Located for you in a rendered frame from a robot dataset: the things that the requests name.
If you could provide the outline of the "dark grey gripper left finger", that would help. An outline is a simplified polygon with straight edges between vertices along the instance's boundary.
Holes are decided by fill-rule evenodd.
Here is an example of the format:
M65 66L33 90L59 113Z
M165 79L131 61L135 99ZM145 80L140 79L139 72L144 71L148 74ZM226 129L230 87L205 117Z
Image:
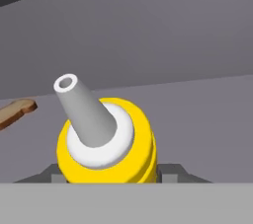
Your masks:
M51 164L41 173L20 180L21 184L65 184L66 182L67 179L57 164Z

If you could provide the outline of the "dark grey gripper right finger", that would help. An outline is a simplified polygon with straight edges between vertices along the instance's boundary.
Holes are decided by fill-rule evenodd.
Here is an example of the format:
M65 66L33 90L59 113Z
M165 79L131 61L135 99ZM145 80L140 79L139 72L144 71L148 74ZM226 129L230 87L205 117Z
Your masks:
M210 181L189 174L181 164L158 164L156 181L163 184L210 183Z

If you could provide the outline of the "yellow mustard bottle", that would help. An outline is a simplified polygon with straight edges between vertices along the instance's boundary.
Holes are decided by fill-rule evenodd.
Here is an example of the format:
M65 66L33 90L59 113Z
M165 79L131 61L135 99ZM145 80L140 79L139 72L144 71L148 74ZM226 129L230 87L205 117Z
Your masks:
M121 98L94 98L74 74L53 84L66 114L57 140L60 171L72 184L154 183L156 141L148 118Z

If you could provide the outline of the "brown bread slice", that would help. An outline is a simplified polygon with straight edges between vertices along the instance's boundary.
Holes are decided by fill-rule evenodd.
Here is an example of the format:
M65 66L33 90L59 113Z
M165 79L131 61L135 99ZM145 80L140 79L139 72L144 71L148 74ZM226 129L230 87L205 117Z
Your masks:
M0 130L13 124L26 113L35 111L37 103L31 99L21 99L0 109Z

